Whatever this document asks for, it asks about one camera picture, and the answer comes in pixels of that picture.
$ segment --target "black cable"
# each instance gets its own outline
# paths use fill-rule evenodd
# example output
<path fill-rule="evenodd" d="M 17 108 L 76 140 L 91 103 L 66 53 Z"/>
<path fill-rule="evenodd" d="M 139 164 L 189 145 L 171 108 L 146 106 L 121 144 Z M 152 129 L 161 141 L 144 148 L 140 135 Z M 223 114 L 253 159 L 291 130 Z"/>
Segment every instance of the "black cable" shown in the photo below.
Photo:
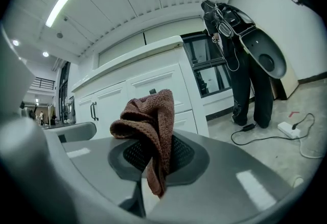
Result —
<path fill-rule="evenodd" d="M 300 122 L 298 122 L 298 123 L 295 123 L 295 124 L 293 125 L 293 127 L 292 127 L 292 129 L 295 129 L 295 127 L 296 127 L 298 124 L 300 124 L 301 122 L 303 122 L 303 121 L 306 119 L 306 117 L 307 117 L 308 115 L 311 115 L 311 116 L 312 116 L 312 118 L 313 118 L 313 122 L 312 122 L 312 124 L 311 124 L 311 125 L 309 126 L 309 128 L 308 128 L 308 132 L 307 132 L 307 134 L 305 134 L 304 136 L 299 137 L 299 138 L 290 139 L 290 138 L 284 138 L 284 137 L 277 137 L 277 136 L 275 136 L 275 137 L 268 137 L 268 138 L 263 138 L 263 139 L 251 140 L 251 141 L 249 141 L 249 142 L 247 142 L 247 143 L 244 143 L 244 144 L 236 143 L 236 142 L 233 140 L 233 135 L 236 134 L 236 133 L 239 133 L 239 132 L 243 132 L 243 131 L 244 131 L 244 130 L 243 130 L 244 128 L 243 128 L 242 130 L 239 130 L 239 131 L 234 132 L 234 133 L 230 136 L 230 139 L 231 139 L 231 141 L 233 141 L 233 143 L 234 143 L 235 145 L 238 145 L 238 146 L 244 146 L 244 145 L 250 144 L 250 143 L 255 142 L 255 141 L 268 140 L 268 139 L 282 139 L 282 140 L 292 140 L 292 141 L 293 141 L 293 140 L 300 140 L 300 139 L 303 139 L 303 138 L 305 138 L 305 137 L 307 137 L 307 136 L 309 135 L 310 129 L 312 128 L 313 124 L 315 124 L 315 116 L 314 116 L 312 113 L 308 113 L 308 114 L 306 114 L 306 116 L 304 117 L 304 119 L 302 119 L 302 120 L 301 120 Z"/>

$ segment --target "brown towel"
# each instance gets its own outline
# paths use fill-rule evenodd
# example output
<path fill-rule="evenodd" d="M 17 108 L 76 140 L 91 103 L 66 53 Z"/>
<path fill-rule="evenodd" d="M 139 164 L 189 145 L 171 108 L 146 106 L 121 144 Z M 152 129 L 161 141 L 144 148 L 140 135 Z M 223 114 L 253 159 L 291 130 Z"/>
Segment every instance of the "brown towel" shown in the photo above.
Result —
<path fill-rule="evenodd" d="M 147 178 L 152 193 L 161 197 L 166 190 L 174 126 L 174 99 L 168 89 L 130 100 L 121 119 L 110 127 L 115 138 L 148 138 L 154 144 Z"/>

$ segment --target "white countertop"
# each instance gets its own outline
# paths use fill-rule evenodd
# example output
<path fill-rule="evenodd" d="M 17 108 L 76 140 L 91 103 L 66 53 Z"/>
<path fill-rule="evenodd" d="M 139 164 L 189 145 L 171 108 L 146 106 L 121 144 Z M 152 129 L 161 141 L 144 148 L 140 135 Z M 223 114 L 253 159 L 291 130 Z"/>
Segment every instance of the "white countertop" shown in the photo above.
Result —
<path fill-rule="evenodd" d="M 72 87 L 72 92 L 78 91 L 80 88 L 91 83 L 92 81 L 102 77 L 103 75 L 110 73 L 114 70 L 117 70 L 123 66 L 126 66 L 132 62 L 138 61 L 149 56 L 172 50 L 176 47 L 183 45 L 183 40 L 180 36 L 174 36 L 170 38 L 165 38 L 154 43 L 145 45 L 136 50 L 132 50 L 118 58 L 113 59 L 112 61 L 102 65 L 96 70 L 92 70 L 88 75 L 83 79 L 76 82 Z"/>

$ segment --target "black window frame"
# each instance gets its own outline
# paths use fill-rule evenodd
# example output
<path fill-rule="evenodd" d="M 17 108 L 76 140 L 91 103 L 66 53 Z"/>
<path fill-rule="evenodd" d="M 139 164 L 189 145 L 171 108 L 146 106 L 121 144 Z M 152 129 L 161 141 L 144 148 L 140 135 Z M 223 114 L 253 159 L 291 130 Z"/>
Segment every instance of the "black window frame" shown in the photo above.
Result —
<path fill-rule="evenodd" d="M 66 62 L 61 69 L 60 82 L 59 82 L 59 118 L 62 123 L 68 118 L 68 77 L 71 67 L 70 62 Z"/>
<path fill-rule="evenodd" d="M 218 93 L 221 93 L 221 92 L 224 92 L 224 91 L 227 91 L 227 90 L 231 89 L 230 74 L 229 74 L 229 71 L 228 71 L 228 69 L 226 67 L 227 66 L 227 61 L 226 61 L 226 59 L 224 57 L 220 57 L 220 58 L 216 58 L 216 59 L 204 61 L 204 62 L 201 62 L 201 63 L 193 63 L 192 62 L 192 59 L 191 59 L 191 56 L 189 55 L 188 51 L 186 50 L 185 43 L 191 42 L 191 41 L 194 41 L 194 40 L 199 40 L 200 38 L 205 38 L 205 39 L 210 39 L 211 40 L 211 37 L 208 36 L 207 34 L 203 33 L 203 32 L 196 32 L 196 33 L 182 35 L 181 38 L 183 39 L 183 44 L 184 44 L 183 47 L 184 47 L 184 50 L 186 52 L 186 55 L 187 55 L 187 57 L 189 59 L 191 68 L 193 70 L 193 75 L 194 75 L 194 78 L 196 80 L 196 84 L 198 86 L 198 89 L 199 89 L 199 93 L 200 93 L 201 98 L 205 98 L 205 97 L 208 97 L 208 96 L 211 96 L 211 95 L 215 95 L 215 94 L 218 94 Z M 206 70 L 206 69 L 218 67 L 218 66 L 221 66 L 221 65 L 225 67 L 225 71 L 227 72 L 228 84 L 230 86 L 227 87 L 227 88 L 220 89 L 220 90 L 215 91 L 215 92 L 210 92 L 210 93 L 207 93 L 207 94 L 202 94 L 201 93 L 201 88 L 199 86 L 199 83 L 198 83 L 198 80 L 196 78 L 196 74 L 195 73 L 198 72 L 198 71 L 201 71 L 201 70 Z"/>

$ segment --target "black pants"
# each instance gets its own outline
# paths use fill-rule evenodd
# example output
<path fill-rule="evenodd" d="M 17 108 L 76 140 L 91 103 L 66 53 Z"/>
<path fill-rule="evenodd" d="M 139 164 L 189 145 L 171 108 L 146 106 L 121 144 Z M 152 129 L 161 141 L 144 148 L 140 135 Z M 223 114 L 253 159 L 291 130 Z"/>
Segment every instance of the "black pants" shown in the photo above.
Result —
<path fill-rule="evenodd" d="M 241 126 L 247 123 L 251 79 L 255 94 L 254 120 L 261 128 L 266 128 L 270 122 L 273 104 L 269 76 L 243 49 L 237 52 L 237 58 L 239 69 L 229 71 L 234 95 L 233 119 Z M 227 61 L 232 70 L 238 67 L 234 54 L 231 54 Z"/>

